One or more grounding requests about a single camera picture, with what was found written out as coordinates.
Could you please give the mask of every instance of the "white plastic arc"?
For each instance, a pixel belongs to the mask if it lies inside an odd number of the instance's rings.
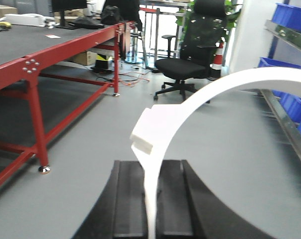
[[[145,172],[149,239],[155,239],[157,182],[171,139],[198,107],[214,96],[233,89],[276,89],[301,97],[301,70],[265,67],[237,72],[208,84],[180,105],[154,105],[143,111],[133,129],[131,140],[132,150]]]

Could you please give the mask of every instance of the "traffic cone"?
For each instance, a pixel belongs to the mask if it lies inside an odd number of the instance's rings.
[[[215,54],[214,62],[210,68],[210,76],[208,77],[208,80],[210,81],[215,81],[220,78],[223,47],[224,43],[220,42]]]

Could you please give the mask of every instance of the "white wall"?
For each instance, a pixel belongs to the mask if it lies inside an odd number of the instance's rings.
[[[229,73],[258,66],[261,56],[267,57],[272,35],[265,22],[272,19],[280,0],[244,0],[235,32],[235,42],[229,62]]]

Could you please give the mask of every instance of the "red metal table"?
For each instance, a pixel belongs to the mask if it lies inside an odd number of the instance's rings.
[[[18,26],[0,32],[0,95],[28,100],[34,128],[35,144],[31,147],[0,141],[0,150],[17,153],[19,156],[0,172],[0,185],[7,180],[28,159],[39,159],[39,172],[50,171],[47,144],[76,119],[109,87],[114,88],[113,96],[118,96],[119,41],[125,33],[125,24],[119,23],[100,30]],[[48,35],[60,38],[49,38]],[[104,46],[103,42],[114,39],[114,46]],[[41,70],[92,47],[114,50],[114,78],[112,82],[91,81],[71,77],[46,75],[52,78],[101,86],[85,102],[70,113],[64,120],[45,133],[38,95],[38,77]],[[26,91],[2,89],[18,81],[25,81]]]

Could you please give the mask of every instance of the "black office chair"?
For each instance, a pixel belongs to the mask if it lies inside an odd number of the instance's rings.
[[[186,84],[185,80],[209,76],[216,43],[227,24],[224,4],[224,0],[196,0],[181,44],[180,58],[170,58],[170,42],[175,36],[163,36],[168,40],[168,58],[155,61],[155,66],[175,82],[164,82],[162,90],[155,93],[154,100],[158,100],[159,94],[178,90],[185,101],[185,91],[197,91],[194,84]]]

